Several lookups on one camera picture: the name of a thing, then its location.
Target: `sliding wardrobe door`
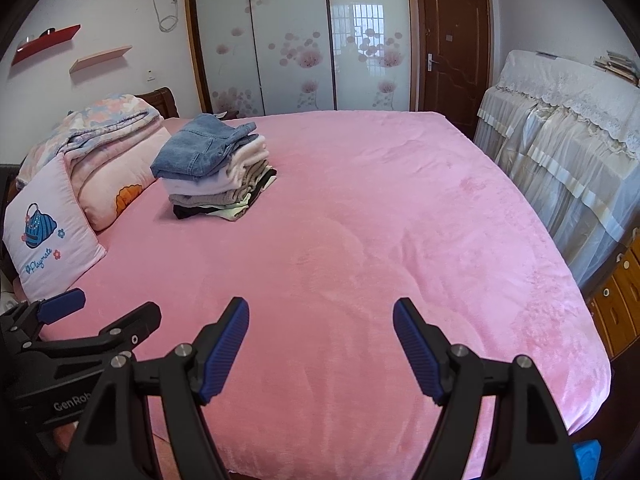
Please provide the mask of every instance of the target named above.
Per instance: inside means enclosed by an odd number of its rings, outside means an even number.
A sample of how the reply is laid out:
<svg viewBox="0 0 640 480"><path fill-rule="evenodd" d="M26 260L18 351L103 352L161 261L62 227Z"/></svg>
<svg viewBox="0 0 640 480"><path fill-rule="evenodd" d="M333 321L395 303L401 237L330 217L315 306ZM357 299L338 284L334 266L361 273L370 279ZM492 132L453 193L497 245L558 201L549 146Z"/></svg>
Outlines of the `sliding wardrobe door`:
<svg viewBox="0 0 640 480"><path fill-rule="evenodd" d="M334 110L326 0L250 0L267 114Z"/></svg>
<svg viewBox="0 0 640 480"><path fill-rule="evenodd" d="M264 115L249 0L195 0L214 112Z"/></svg>
<svg viewBox="0 0 640 480"><path fill-rule="evenodd" d="M409 0L330 0L338 110L408 110Z"/></svg>

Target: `pink bedsheet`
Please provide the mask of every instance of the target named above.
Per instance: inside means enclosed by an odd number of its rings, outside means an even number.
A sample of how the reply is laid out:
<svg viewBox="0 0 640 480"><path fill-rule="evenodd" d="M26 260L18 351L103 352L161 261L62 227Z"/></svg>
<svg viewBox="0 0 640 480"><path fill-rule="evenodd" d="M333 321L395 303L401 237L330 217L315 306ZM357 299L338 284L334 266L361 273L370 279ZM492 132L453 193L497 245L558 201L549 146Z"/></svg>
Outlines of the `pink bedsheet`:
<svg viewBox="0 0 640 480"><path fill-rule="evenodd" d="M228 468L262 480L408 480L439 409L420 394L392 305L480 356L532 356L571 431L609 393L604 347L567 266L509 179L440 115L257 118L278 179L242 219L178 221L160 183L100 235L83 311L47 328L91 335L145 301L164 355L233 296L251 323L205 408ZM154 431L166 436L159 403ZM466 478L480 475L486 402Z"/></svg>

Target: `red wall shelf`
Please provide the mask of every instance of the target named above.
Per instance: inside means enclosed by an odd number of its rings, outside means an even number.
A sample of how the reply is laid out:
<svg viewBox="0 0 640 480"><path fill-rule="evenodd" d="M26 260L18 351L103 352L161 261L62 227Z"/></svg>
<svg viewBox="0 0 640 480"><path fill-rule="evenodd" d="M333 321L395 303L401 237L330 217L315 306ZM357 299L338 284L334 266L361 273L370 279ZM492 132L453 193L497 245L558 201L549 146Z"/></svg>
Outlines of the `red wall shelf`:
<svg viewBox="0 0 640 480"><path fill-rule="evenodd" d="M27 59L28 57L33 56L33 54L37 54L50 46L69 41L76 35L78 30L80 30L80 25L74 25L73 27L63 28L62 30L57 30L56 32L47 34L37 40L25 43L16 51L11 65L13 66L16 63L20 63L23 59Z"/></svg>

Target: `folded blue jeans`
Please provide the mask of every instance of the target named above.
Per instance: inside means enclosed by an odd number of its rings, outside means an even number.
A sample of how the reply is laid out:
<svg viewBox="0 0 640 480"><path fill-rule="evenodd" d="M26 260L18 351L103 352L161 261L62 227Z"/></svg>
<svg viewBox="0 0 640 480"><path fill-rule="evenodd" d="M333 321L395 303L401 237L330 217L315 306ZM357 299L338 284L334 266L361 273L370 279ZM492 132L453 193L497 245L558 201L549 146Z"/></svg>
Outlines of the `folded blue jeans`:
<svg viewBox="0 0 640 480"><path fill-rule="evenodd" d="M239 146L251 142L255 123L233 128L216 116L200 114L173 134L151 164L154 177L198 180L216 173Z"/></svg>

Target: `power cord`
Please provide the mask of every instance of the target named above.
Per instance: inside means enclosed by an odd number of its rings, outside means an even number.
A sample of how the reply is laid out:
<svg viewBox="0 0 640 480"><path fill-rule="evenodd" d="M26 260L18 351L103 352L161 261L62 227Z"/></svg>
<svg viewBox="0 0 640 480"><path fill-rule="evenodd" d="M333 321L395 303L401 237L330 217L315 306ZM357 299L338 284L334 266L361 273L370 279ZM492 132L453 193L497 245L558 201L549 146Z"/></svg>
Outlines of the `power cord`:
<svg viewBox="0 0 640 480"><path fill-rule="evenodd" d="M171 32L178 25L178 0L172 0L172 2L175 5L175 14L169 14L168 16L165 16L162 20L160 19L160 14L158 13L158 7L156 6L156 0L153 0L153 1L154 1L154 9L156 10L156 16L158 17L158 27L160 27L160 30L162 32ZM163 25L163 23L166 20L174 20L174 22L169 27L165 27Z"/></svg>

